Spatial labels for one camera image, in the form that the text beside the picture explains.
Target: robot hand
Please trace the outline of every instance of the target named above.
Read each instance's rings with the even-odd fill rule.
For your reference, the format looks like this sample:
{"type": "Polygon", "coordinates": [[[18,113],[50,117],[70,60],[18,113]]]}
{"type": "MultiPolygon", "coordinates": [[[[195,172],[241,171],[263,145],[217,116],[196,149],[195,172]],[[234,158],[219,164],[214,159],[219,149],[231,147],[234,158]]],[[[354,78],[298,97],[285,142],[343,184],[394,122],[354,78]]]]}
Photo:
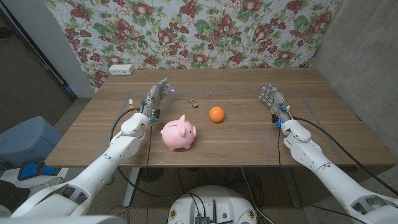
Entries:
{"type": "Polygon", "coordinates": [[[285,104],[285,98],[278,89],[271,84],[269,88],[263,87],[259,99],[262,100],[270,109],[272,114],[272,122],[276,123],[278,127],[292,119],[289,114],[289,105],[285,104]]]}
{"type": "Polygon", "coordinates": [[[164,78],[162,81],[156,83],[149,90],[144,103],[142,104],[142,108],[140,113],[146,115],[148,118],[152,119],[152,115],[155,115],[156,118],[159,118],[160,110],[159,107],[162,104],[162,100],[169,94],[173,93],[174,90],[170,91],[166,90],[169,87],[168,84],[169,79],[164,78]]]}

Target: white power strip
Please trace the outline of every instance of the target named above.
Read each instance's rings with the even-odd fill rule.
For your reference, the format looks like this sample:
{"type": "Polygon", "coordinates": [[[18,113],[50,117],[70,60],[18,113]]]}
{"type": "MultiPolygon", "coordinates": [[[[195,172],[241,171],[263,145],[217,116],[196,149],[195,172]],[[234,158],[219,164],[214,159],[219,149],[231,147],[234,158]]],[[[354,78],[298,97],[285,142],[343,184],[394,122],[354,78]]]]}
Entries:
{"type": "Polygon", "coordinates": [[[112,65],[109,68],[111,75],[131,75],[134,71],[134,66],[132,65],[112,65]]]}

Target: orange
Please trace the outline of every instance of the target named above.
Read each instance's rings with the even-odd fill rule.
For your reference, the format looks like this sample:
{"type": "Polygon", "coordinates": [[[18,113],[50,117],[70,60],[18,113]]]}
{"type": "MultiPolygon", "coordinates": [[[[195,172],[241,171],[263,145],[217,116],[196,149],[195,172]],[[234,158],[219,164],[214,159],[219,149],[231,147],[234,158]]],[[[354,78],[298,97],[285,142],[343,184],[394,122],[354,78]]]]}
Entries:
{"type": "Polygon", "coordinates": [[[212,121],[220,122],[224,118],[224,111],[219,106],[215,106],[209,111],[209,116],[212,121]]]}

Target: small toy car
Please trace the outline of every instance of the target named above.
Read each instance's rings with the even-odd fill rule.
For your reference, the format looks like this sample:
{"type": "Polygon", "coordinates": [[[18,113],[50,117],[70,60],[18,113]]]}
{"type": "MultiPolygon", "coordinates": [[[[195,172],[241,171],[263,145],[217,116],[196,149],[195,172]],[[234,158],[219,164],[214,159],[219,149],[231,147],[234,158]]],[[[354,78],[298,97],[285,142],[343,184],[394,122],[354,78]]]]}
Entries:
{"type": "Polygon", "coordinates": [[[194,99],[191,99],[189,102],[191,103],[193,108],[198,108],[199,104],[194,99]]]}

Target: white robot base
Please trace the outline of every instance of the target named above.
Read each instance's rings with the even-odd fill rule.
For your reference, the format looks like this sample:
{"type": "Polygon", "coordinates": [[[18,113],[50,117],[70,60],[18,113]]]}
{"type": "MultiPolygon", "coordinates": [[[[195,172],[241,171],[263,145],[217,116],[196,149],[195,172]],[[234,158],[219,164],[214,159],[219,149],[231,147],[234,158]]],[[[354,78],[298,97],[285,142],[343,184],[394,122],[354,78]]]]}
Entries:
{"type": "Polygon", "coordinates": [[[206,185],[189,192],[192,195],[182,195],[172,205],[168,224],[257,223],[257,216],[250,202],[229,188],[206,185]]]}

